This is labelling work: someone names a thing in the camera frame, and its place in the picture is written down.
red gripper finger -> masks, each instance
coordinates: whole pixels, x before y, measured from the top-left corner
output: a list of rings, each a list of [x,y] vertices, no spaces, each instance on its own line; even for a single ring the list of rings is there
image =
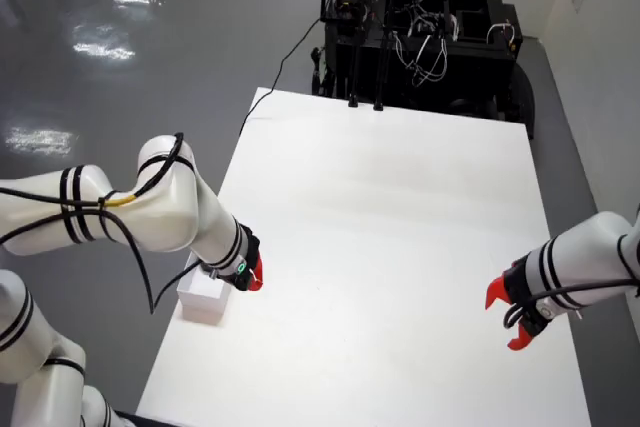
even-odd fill
[[[511,341],[507,344],[507,347],[509,347],[511,350],[522,350],[527,345],[529,345],[532,340],[533,337],[529,335],[529,332],[525,330],[522,324],[518,324],[518,338],[511,339]]]
[[[489,288],[487,289],[487,301],[485,302],[484,308],[488,309],[491,307],[491,304],[493,304],[496,299],[501,299],[507,304],[511,304],[509,294],[507,294],[507,291],[504,288],[504,274],[489,284]]]

black stripe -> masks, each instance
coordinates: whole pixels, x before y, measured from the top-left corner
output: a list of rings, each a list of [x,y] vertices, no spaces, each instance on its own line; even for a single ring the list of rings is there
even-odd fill
[[[111,197],[113,197],[113,194],[117,194],[117,193],[118,193],[117,190],[112,190],[111,192],[109,192],[107,195],[105,195],[103,197],[103,200],[107,201]],[[109,233],[109,230],[107,229],[107,221],[105,220],[104,215],[100,216],[100,225],[102,226],[102,230],[104,232],[104,235],[106,235],[111,242],[115,242],[115,239],[113,237],[111,237],[111,234]]]
[[[545,290],[551,290],[551,284],[547,279],[547,273],[544,271],[544,253],[547,250],[547,246],[549,245],[549,243],[550,242],[547,242],[542,246],[542,249],[540,249],[540,258],[538,259],[538,267],[540,268],[540,277],[542,278],[542,283],[544,284]],[[570,308],[564,305],[562,302],[560,302],[555,295],[551,296],[551,298],[554,300],[556,304],[558,304],[563,309],[570,310]]]
[[[633,272],[633,270],[631,270],[631,266],[627,263],[627,259],[625,259],[624,255],[622,255],[622,239],[624,239],[625,237],[626,235],[621,235],[620,238],[618,239],[618,245],[616,246],[618,250],[618,257],[620,257],[620,262],[622,262],[622,265],[624,265],[624,268],[627,270],[629,277],[633,280],[638,280],[638,277],[636,276],[636,274]]]
[[[104,400],[104,422],[102,422],[102,427],[107,427],[111,423],[111,419],[109,418],[109,404],[107,404],[107,399],[102,396],[102,400]]]
[[[144,169],[146,169],[150,165],[156,164],[158,162],[164,162],[165,160],[167,160],[167,157],[169,157],[167,154],[161,154],[161,155],[154,155],[153,157],[147,159],[147,161],[144,164],[142,164],[138,169],[138,176],[140,176],[140,172],[142,172]],[[176,162],[179,164],[186,165],[191,169],[191,172],[195,173],[193,164],[189,162],[187,159],[185,159],[184,157],[180,157],[180,156],[176,157]]]
[[[2,343],[4,339],[9,337],[13,333],[13,331],[18,328],[18,325],[20,325],[20,322],[22,322],[22,319],[24,318],[24,315],[27,312],[28,305],[29,305],[29,291],[25,288],[24,302],[22,302],[22,307],[20,308],[20,312],[18,313],[18,316],[15,318],[15,320],[11,322],[11,325],[7,327],[2,334],[0,334],[0,343]]]
[[[238,224],[238,221],[236,219],[233,219],[233,221],[236,223],[236,236],[233,239],[231,249],[229,249],[229,252],[227,252],[227,255],[225,255],[222,260],[214,263],[208,263],[210,267],[221,269],[222,267],[218,266],[224,266],[224,264],[228,263],[232,259],[235,259],[236,255],[238,255],[240,244],[242,243],[242,236],[240,235],[240,224]]]
[[[73,200],[82,200],[82,195],[80,193],[80,180],[83,168],[84,165],[80,165],[76,167],[76,170],[73,172]],[[75,209],[76,211],[82,210],[82,207],[76,206]],[[87,221],[85,220],[84,215],[76,218],[78,219],[78,225],[80,226],[80,230],[82,231],[82,235],[84,235],[84,238],[89,241],[95,240],[91,235],[91,232],[89,232],[89,227],[87,226]]]
[[[64,169],[62,171],[62,175],[60,176],[60,199],[61,200],[67,200],[67,179],[69,178],[69,172],[70,171],[71,171],[71,169]],[[63,214],[66,214],[67,212],[69,212],[69,209],[67,209],[66,205],[60,204],[60,211]],[[78,236],[76,235],[76,231],[73,228],[73,224],[71,223],[71,219],[69,217],[65,217],[63,222],[64,222],[64,226],[67,229],[67,235],[69,235],[69,238],[75,244],[79,244],[80,243],[80,239],[78,239]]]
[[[553,265],[553,245],[556,243],[556,239],[557,237],[551,241],[551,243],[549,244],[549,249],[547,249],[547,252],[548,252],[547,264],[549,265],[549,273],[551,274],[551,279],[553,280],[553,283],[556,285],[557,289],[561,289],[562,284],[560,283],[560,279],[558,278],[558,275],[556,273],[556,268]],[[582,309],[586,307],[586,305],[582,305],[580,302],[577,302],[573,300],[571,297],[569,297],[569,294],[561,294],[561,295],[562,295],[562,298],[567,301],[567,303],[573,305],[574,307],[577,307],[578,309]]]
[[[24,331],[27,330],[27,327],[29,326],[29,323],[31,322],[31,317],[33,316],[33,304],[34,304],[34,302],[33,302],[33,299],[31,298],[31,293],[29,293],[29,291],[27,291],[27,295],[29,296],[29,311],[27,312],[27,318],[24,319],[24,322],[22,323],[20,328],[17,330],[15,335],[13,337],[11,337],[4,345],[0,346],[0,352],[4,352],[9,347],[11,347],[13,344],[15,344],[20,339],[20,337],[22,337],[22,334],[24,334]]]
[[[65,367],[71,367],[73,370],[77,371],[80,375],[84,377],[84,369],[80,364],[76,364],[73,360],[65,359],[63,357],[52,357],[47,359],[44,363],[44,366],[47,365],[64,365]]]

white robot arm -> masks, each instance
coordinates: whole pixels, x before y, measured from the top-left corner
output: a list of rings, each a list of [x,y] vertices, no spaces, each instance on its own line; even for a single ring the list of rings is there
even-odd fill
[[[262,287],[259,240],[220,205],[182,134],[142,147],[130,192],[113,190],[94,165],[0,181],[0,244],[10,252],[30,255],[105,237],[132,248],[152,312],[137,245],[156,252],[189,247],[199,259],[192,267],[241,291]],[[18,384],[12,426],[131,425],[84,385],[84,368],[82,348],[47,323],[16,274],[0,270],[0,382]]]
[[[640,289],[639,278],[640,218],[632,227],[601,212],[513,262],[489,285],[485,308],[512,304],[504,325],[517,323],[519,336],[508,346],[521,350],[558,315]]]
[[[87,204],[60,205],[0,195],[2,236],[50,216],[64,217],[6,241],[0,237],[0,243],[4,241],[7,250],[16,255],[105,237],[126,244],[125,233],[114,225],[115,219],[105,220],[100,215],[98,204],[103,201],[104,210],[117,215],[143,249],[170,252],[189,247],[205,267],[215,269],[219,278],[238,290],[258,290],[262,285],[259,241],[220,205],[198,173],[191,148],[178,135],[155,137],[142,147],[138,180],[129,192],[113,190],[102,169],[95,165],[0,181],[0,194],[13,189]],[[165,173],[160,172],[177,145],[175,161]],[[139,194],[159,172],[162,175],[157,184]]]

power cable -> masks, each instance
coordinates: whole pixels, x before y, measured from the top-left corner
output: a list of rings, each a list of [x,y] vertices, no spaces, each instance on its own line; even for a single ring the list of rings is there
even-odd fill
[[[273,81],[273,85],[271,86],[271,90],[269,92],[267,92],[266,94],[264,94],[262,97],[260,97],[258,99],[258,101],[253,105],[253,107],[251,107],[251,109],[249,109],[249,112],[247,112],[247,115],[245,115],[244,120],[242,121],[242,125],[240,126],[240,132],[238,133],[238,137],[240,137],[242,135],[242,131],[244,130],[244,124],[247,123],[247,119],[253,113],[253,111],[256,110],[256,107],[258,107],[258,104],[260,104],[260,102],[262,102],[265,97],[268,97],[269,95],[271,95],[273,93],[273,91],[276,89],[276,85],[278,85],[278,80],[280,79],[280,75],[282,74],[282,68],[284,67],[284,63],[287,61],[287,59],[289,57],[291,57],[293,55],[293,53],[300,46],[300,44],[302,42],[304,42],[304,40],[307,38],[309,33],[313,30],[313,28],[316,26],[316,24],[318,22],[320,22],[320,20],[322,20],[322,18],[316,19],[313,22],[313,24],[311,24],[311,26],[307,29],[305,34],[298,41],[298,43],[293,47],[293,49],[291,49],[291,51],[287,55],[285,55],[284,58],[280,61],[280,69],[278,69],[278,75],[276,75],[276,79]]]

black wheel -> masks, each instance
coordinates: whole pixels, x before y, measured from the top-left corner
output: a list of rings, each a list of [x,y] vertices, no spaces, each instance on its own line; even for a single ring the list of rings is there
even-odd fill
[[[529,77],[517,63],[513,67],[513,73],[511,74],[509,93],[511,104],[517,110],[518,120],[525,125],[529,139],[533,140],[536,121],[536,100]]]

